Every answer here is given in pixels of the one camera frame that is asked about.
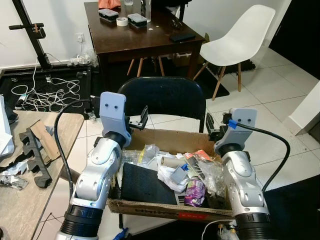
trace light wooden table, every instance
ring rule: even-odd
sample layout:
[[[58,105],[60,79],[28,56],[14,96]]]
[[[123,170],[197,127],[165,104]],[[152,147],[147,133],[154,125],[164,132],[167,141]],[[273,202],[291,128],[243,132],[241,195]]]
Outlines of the light wooden table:
[[[0,162],[1,167],[8,165],[22,153],[23,143],[20,141],[19,133],[25,132],[26,128],[37,120],[42,120],[46,126],[53,126],[58,115],[54,112],[15,112],[19,115],[19,119],[10,126],[15,150],[11,157]],[[59,120],[58,136],[66,157],[69,156],[83,122],[84,117],[74,113],[64,113]],[[32,239],[62,168],[63,161],[60,157],[51,163],[48,172],[52,183],[45,189],[39,188],[34,181],[34,177],[40,173],[32,172],[20,176],[28,181],[27,187],[23,190],[0,186],[0,228],[3,230],[5,240]]]

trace white chair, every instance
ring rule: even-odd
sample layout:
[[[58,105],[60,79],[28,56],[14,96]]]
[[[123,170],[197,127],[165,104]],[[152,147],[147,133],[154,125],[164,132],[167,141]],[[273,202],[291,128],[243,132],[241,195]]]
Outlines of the white chair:
[[[238,91],[241,91],[241,62],[259,50],[276,11],[264,5],[250,7],[222,38],[202,45],[200,55],[207,61],[194,76],[195,80],[209,63],[222,67],[212,101],[215,100],[226,66],[238,64]]]

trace dark wooden table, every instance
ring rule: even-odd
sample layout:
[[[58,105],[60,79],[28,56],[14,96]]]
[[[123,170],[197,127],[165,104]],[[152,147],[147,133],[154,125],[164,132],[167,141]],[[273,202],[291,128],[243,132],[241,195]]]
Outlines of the dark wooden table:
[[[119,17],[141,12],[140,0],[134,0],[133,6],[125,6],[124,1],[121,1],[121,4],[121,8],[114,9],[119,12]],[[147,27],[137,29],[130,25],[117,26],[115,22],[109,23],[100,19],[97,2],[85,2],[84,7],[106,90],[111,87],[111,79],[107,79],[110,62],[192,52],[187,77],[194,77],[204,38],[184,23],[181,29],[173,28],[171,21],[177,22],[178,19],[169,11],[152,9],[151,22]],[[169,39],[172,35],[187,33],[194,34],[195,38],[178,43]]]

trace cardboard tube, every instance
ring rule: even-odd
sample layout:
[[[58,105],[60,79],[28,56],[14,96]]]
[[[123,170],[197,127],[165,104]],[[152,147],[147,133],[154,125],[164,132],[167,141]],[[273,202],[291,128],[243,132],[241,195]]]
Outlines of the cardboard tube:
[[[165,156],[161,158],[161,165],[167,166],[170,168],[176,169],[178,166],[182,166],[184,164],[186,164],[186,162],[183,159],[170,158]]]

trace red label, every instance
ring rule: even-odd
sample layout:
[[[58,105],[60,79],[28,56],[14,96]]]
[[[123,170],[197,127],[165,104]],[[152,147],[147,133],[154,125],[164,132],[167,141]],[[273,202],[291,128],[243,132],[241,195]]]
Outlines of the red label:
[[[178,217],[181,219],[205,219],[207,216],[207,214],[179,212]]]

